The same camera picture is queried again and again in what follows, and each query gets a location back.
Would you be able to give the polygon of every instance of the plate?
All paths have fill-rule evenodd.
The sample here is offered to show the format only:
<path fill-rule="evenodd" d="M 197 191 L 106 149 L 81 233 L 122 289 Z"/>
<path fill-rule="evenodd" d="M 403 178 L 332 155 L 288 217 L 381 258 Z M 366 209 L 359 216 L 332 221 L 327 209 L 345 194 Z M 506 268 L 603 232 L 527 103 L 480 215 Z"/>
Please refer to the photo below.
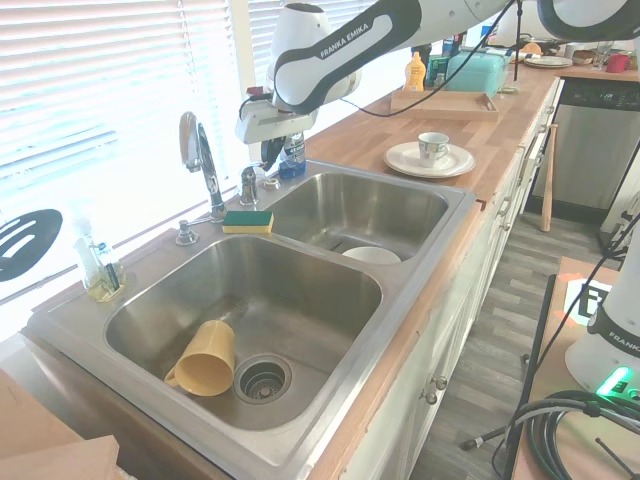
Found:
<path fill-rule="evenodd" d="M 476 161 L 464 148 L 449 145 L 446 168 L 427 168 L 420 165 L 420 147 L 418 142 L 396 145 L 389 149 L 384 157 L 385 163 L 396 172 L 421 178 L 450 178 L 473 170 Z"/>
<path fill-rule="evenodd" d="M 375 263 L 377 265 L 391 265 L 400 263 L 398 257 L 391 250 L 380 247 L 357 247 L 343 253 L 346 257 L 355 258 L 361 262 Z"/>
<path fill-rule="evenodd" d="M 566 68 L 573 65 L 573 61 L 564 57 L 525 58 L 524 63 L 536 68 Z"/>

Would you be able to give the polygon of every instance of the double sink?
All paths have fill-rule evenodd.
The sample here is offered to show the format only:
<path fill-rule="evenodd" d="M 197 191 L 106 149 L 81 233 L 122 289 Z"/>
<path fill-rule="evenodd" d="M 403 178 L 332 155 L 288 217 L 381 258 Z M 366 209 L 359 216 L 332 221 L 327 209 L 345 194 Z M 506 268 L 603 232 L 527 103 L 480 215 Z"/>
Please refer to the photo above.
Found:
<path fill-rule="evenodd" d="M 197 227 L 131 258 L 127 291 L 75 289 L 28 329 L 238 479 L 306 478 L 470 210 L 471 193 L 309 161 L 260 191 L 271 235 Z M 243 210 L 234 198 L 229 210 Z M 359 246 L 401 263 L 341 255 Z M 196 397 L 164 384 L 198 327 L 236 334 L 232 388 Z"/>

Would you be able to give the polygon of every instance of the dishwasher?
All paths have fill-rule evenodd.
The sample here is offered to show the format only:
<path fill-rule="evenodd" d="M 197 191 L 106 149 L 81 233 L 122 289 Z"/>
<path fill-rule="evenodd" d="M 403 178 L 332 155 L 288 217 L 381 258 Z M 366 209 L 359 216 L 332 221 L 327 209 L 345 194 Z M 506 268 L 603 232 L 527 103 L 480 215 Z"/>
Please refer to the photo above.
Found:
<path fill-rule="evenodd" d="M 636 82 L 567 79 L 554 123 L 554 216 L 602 222 L 640 140 L 640 86 Z M 549 149 L 532 192 L 542 203 Z"/>

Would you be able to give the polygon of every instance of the green light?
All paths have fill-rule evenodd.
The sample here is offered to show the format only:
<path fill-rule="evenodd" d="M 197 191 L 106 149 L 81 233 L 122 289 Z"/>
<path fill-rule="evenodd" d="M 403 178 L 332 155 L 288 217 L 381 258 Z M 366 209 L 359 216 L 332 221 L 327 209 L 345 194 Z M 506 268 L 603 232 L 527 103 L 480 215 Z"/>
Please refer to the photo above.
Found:
<path fill-rule="evenodd" d="M 611 393 L 611 390 L 622 380 L 624 380 L 627 375 L 631 373 L 631 370 L 628 367 L 620 367 L 617 368 L 615 372 L 613 372 L 609 378 L 602 384 L 602 386 L 596 391 L 598 395 L 607 396 Z"/>

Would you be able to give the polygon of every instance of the yellow cup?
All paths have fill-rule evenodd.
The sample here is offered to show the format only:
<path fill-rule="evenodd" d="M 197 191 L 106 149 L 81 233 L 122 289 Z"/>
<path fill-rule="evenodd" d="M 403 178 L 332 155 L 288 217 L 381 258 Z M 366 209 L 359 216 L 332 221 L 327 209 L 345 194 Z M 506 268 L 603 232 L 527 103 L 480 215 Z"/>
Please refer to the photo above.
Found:
<path fill-rule="evenodd" d="M 233 384 L 234 341 L 223 321 L 203 323 L 164 381 L 201 397 L 226 392 Z"/>

